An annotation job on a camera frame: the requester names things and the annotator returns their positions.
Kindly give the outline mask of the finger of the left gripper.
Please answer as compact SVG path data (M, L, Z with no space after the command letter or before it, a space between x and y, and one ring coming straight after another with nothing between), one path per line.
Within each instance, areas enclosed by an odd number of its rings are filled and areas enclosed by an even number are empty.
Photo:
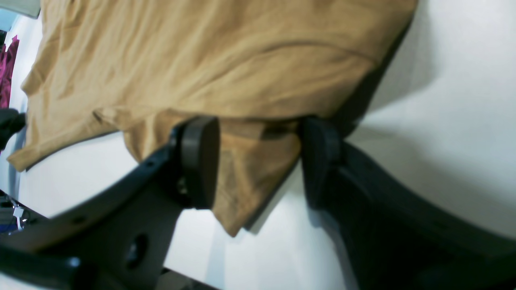
M13 108L0 110L0 149L4 150L9 139L26 125L26 114Z

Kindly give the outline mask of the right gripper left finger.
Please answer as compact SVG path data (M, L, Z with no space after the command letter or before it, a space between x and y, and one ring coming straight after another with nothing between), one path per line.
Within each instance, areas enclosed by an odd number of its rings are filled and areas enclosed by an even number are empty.
M184 209L211 209L220 125L195 117L124 178L1 240L1 272L57 290L152 290Z

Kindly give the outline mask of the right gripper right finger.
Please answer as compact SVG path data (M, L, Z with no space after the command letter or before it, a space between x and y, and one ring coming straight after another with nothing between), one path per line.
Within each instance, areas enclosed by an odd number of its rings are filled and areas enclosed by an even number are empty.
M300 137L308 205L337 223L360 290L514 290L514 239L418 197L324 120Z

